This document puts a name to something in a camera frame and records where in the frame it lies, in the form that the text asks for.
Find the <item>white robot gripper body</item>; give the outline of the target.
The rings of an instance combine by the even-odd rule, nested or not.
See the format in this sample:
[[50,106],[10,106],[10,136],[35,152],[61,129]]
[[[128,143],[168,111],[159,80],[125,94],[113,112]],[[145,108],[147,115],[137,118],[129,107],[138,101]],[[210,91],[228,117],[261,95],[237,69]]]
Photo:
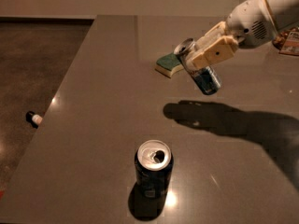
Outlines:
[[229,33],[241,49],[255,49],[278,33],[271,0],[247,0],[234,8],[226,20]]

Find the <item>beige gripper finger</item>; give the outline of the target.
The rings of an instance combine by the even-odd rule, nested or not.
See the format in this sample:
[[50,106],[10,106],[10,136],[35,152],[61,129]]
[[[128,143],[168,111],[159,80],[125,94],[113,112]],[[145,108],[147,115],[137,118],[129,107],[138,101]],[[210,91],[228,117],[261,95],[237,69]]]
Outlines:
[[195,52],[195,57],[192,58],[192,62],[196,67],[204,67],[204,65],[212,65],[221,63],[235,56],[238,50],[238,44],[235,39],[230,35],[214,46],[208,49],[199,49]]
[[208,49],[226,38],[226,22],[220,21],[195,42],[197,49]]

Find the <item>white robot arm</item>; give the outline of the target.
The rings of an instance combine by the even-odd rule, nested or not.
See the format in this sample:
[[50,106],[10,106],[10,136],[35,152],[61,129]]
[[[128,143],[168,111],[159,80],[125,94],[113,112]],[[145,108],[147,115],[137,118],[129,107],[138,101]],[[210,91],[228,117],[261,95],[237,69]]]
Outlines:
[[195,42],[187,67],[199,70],[255,49],[299,22],[299,0],[247,0]]

